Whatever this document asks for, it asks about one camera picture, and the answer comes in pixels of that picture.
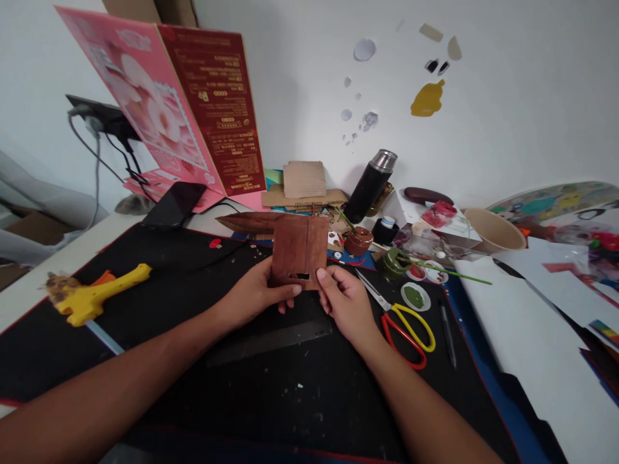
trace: pink box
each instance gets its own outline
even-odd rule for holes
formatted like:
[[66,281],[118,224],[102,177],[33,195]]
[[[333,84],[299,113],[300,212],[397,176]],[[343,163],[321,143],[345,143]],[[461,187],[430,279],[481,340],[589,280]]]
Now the pink box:
[[154,198],[183,180],[207,186],[196,213],[224,197],[268,210],[240,34],[56,10],[157,162],[143,174]]

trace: bottle cap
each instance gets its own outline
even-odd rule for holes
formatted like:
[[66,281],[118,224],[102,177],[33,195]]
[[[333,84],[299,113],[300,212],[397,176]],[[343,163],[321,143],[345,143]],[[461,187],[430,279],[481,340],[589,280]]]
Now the bottle cap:
[[393,166],[398,159],[398,155],[389,150],[383,150],[382,148],[372,158],[369,163],[374,169],[382,173],[393,173]]
[[382,225],[388,229],[393,229],[393,225],[395,224],[395,219],[389,216],[385,216],[382,220]]

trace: black thermos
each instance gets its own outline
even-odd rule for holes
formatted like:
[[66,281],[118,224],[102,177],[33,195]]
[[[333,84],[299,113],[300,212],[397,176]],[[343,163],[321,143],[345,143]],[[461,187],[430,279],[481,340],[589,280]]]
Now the black thermos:
[[393,166],[397,159],[398,155],[395,153],[381,149],[368,163],[357,187],[355,187],[355,191],[344,208],[344,214],[350,219],[350,222],[358,224],[366,216],[393,173]]

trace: black phone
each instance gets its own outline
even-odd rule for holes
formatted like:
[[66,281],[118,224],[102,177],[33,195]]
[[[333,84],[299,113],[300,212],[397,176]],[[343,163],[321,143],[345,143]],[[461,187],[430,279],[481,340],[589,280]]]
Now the black phone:
[[176,182],[150,210],[141,224],[150,229],[178,229],[205,190],[206,186],[202,184]]

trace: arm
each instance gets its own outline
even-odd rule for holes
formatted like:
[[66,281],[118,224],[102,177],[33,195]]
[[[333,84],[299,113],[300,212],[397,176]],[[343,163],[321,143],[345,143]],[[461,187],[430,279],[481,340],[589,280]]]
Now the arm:
[[344,269],[319,269],[320,303],[367,363],[398,423],[412,461],[500,463],[471,426],[382,337],[362,282]]
[[299,285],[267,288],[271,258],[217,304],[0,420],[0,462],[98,461],[212,345],[264,308],[292,307]]

